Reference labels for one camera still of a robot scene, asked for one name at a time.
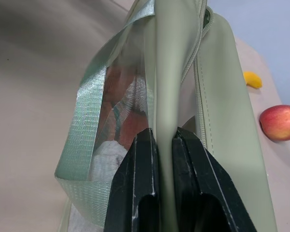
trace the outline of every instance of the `beige table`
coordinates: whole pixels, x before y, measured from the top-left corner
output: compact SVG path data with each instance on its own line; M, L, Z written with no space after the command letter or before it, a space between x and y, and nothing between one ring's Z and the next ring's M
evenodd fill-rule
M0 0L0 232L57 230L66 195L53 173L77 87L124 17L107 0ZM249 89L257 116L279 97L264 62L238 45L243 69L264 81ZM290 142L259 132L278 228L290 232Z

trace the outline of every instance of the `green leather bag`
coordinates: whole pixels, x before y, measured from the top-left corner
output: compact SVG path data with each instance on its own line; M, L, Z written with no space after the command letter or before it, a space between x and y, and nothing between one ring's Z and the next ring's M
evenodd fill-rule
M157 17L157 2L165 4L169 15ZM164 33L156 32L157 23L164 25ZM146 126L155 127L157 63L165 66L160 69L180 73L181 83L193 70L197 136L231 176L256 229L277 231L234 36L228 22L213 13L205 0L136 0L123 29L93 58L78 90L70 131L55 172L70 201L87 220L104 226L111 181L90 179L93 154L109 139L110 126L116 130L122 127L132 109L144 111ZM117 88L122 85L125 93L110 107L102 123L108 73L117 66L125 67L126 73L132 67L135 77L130 85L123 85L125 75L121 75ZM127 93L127 86L133 83L134 92ZM138 103L131 101L136 98L140 99ZM67 203L61 231L67 229L71 202Z

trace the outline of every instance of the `red apple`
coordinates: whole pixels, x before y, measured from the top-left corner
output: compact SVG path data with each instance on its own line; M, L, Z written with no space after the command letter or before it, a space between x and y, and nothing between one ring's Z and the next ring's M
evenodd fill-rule
M262 112L260 123L265 135L276 141L290 140L290 105L276 105Z

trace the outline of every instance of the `yellow fruit piece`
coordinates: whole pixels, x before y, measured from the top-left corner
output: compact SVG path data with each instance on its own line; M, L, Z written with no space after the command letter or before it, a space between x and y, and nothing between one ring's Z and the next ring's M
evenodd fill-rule
M256 75L254 72L244 72L244 79L246 85L251 86L253 88L261 88L262 87L262 80L261 78Z

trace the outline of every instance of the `stitching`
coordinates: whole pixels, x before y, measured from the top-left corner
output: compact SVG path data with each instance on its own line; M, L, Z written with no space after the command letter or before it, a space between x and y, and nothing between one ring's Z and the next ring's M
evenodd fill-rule
M207 116L208 116L209 135L210 135L210 137L211 137L212 156L214 156L214 146L213 146L213 137L212 137L212 130L211 130L211 122L210 122L210 119L209 119L209 111L208 111L207 98L206 98L206 91L205 91L205 86L204 86L204 77L203 77L203 70L202 70L202 62L201 62L201 59L199 59L199 62L200 62L201 76L202 76L202 82L203 82L203 90L204 90L205 103L206 103Z

